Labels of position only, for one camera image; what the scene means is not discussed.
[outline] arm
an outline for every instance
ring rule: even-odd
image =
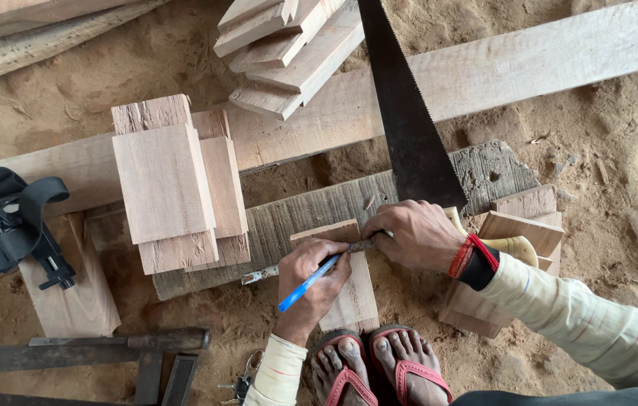
[[[375,238],[390,260],[412,269],[448,272],[464,238],[441,208],[403,201],[382,206],[377,213],[367,221],[363,238],[392,230],[394,239],[384,234]],[[638,386],[638,309],[599,298],[579,281],[552,277],[490,251],[499,260],[496,273],[479,250],[472,250],[459,262],[464,265],[456,278],[616,388]]]
[[[345,252],[346,243],[312,238],[297,246],[278,263],[278,300],[319,269],[325,257]],[[247,406],[293,406],[299,390],[307,339],[324,317],[349,279],[349,253],[343,254],[330,272],[312,285],[285,312],[279,313],[254,384],[244,402]]]

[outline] hand saw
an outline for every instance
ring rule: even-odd
[[[426,200],[461,211],[464,189],[384,6],[380,0],[359,5],[399,201]]]

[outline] stack of wooden blocks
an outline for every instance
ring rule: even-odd
[[[362,40],[355,0],[235,0],[219,23],[216,54],[249,83],[232,103],[279,120],[305,106]]]
[[[185,95],[114,107],[116,156],[146,274],[249,262],[248,225],[226,113]]]
[[[522,235],[535,248],[538,268],[559,276],[562,213],[557,211],[554,185],[538,186],[492,201],[477,235],[486,240]],[[484,299],[464,283],[452,281],[440,321],[459,329],[495,338],[515,319],[499,306]]]

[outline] sandy ground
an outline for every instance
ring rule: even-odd
[[[570,0],[397,0],[386,2],[407,53],[414,54],[548,23],[606,2]],[[0,77],[0,159],[112,130],[109,109],[185,93],[192,109],[223,102],[245,80],[211,51],[229,0],[174,0],[71,51]],[[364,46],[342,71],[368,65]],[[437,125],[450,149],[503,139],[555,183],[565,213],[562,275],[638,307],[638,73]],[[242,178],[247,207],[389,168],[375,139]],[[266,343],[276,280],[237,283],[160,302],[131,245],[125,217],[92,232],[123,324],[118,335],[208,326],[189,404],[218,404],[253,350]],[[383,323],[418,329],[432,342],[455,395],[502,389],[532,395],[609,389],[589,370],[515,321],[494,340],[437,321],[446,277],[403,270],[370,251]],[[19,275],[0,277],[0,345],[43,336]],[[0,392],[131,402],[136,364],[0,374]],[[314,400],[305,368],[299,404]]]

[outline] wooden board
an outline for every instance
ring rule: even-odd
[[[324,23],[344,1],[321,0],[315,2],[314,7],[298,26],[289,23],[274,35],[251,43],[234,57],[229,68],[234,72],[242,72],[288,66],[302,47],[312,41]]]
[[[134,1],[2,0],[0,1],[0,37]]]
[[[522,218],[532,218],[557,210],[557,192],[552,184],[492,200],[492,209]]]
[[[339,243],[354,243],[361,239],[356,219],[314,228],[291,235],[292,248],[309,238],[322,238]],[[351,254],[351,276],[334,300],[329,312],[319,321],[323,332],[336,329],[351,329],[355,332],[371,333],[379,328],[379,313],[374,298],[369,265],[364,252]]]
[[[69,21],[54,23],[0,38],[0,75],[27,67],[84,43],[145,14],[169,0],[144,0]],[[81,5],[83,2],[71,2]]]
[[[165,126],[192,124],[186,95],[161,97],[142,103],[118,106],[112,108],[111,113],[118,135]],[[201,153],[193,158],[203,160]],[[207,198],[206,203],[206,209],[211,208],[213,220],[214,210],[211,207],[211,198]],[[142,243],[138,245],[138,251],[141,253],[143,272],[146,274],[180,270],[219,260],[219,249],[216,246],[213,227],[200,233]]]
[[[487,240],[522,235],[530,241],[537,255],[550,256],[562,240],[565,231],[561,227],[549,226],[493,210],[487,215],[477,235]]]
[[[282,2],[231,27],[219,36],[214,45],[214,52],[221,58],[283,28],[287,24],[291,10],[291,3]]]
[[[219,21],[219,32],[227,32],[233,25],[249,20],[284,0],[234,0]]]
[[[455,166],[473,173],[471,179],[462,182],[469,200],[468,215],[489,210],[495,198],[539,185],[531,169],[517,161],[512,149],[501,141],[450,152],[450,159]],[[489,180],[491,171],[500,175],[495,182]],[[372,196],[377,204],[365,210]],[[251,262],[215,268],[211,273],[163,272],[153,276],[153,283],[159,298],[167,300],[239,280],[242,274],[275,265],[292,252],[290,235],[352,218],[361,227],[379,203],[396,201],[392,172],[387,171],[247,209]]]
[[[286,68],[249,71],[246,77],[306,96],[310,89],[326,83],[362,40],[359,7],[350,1],[332,15]]]
[[[203,151],[190,124],[116,135],[113,149],[134,244],[215,226],[214,212],[206,209],[212,197],[206,194]],[[211,153],[220,159],[217,151]]]
[[[76,271],[76,285],[66,291],[57,285],[41,291],[38,285],[47,280],[41,264],[29,256],[18,265],[45,337],[110,336],[121,320],[83,215],[53,217],[46,225]]]

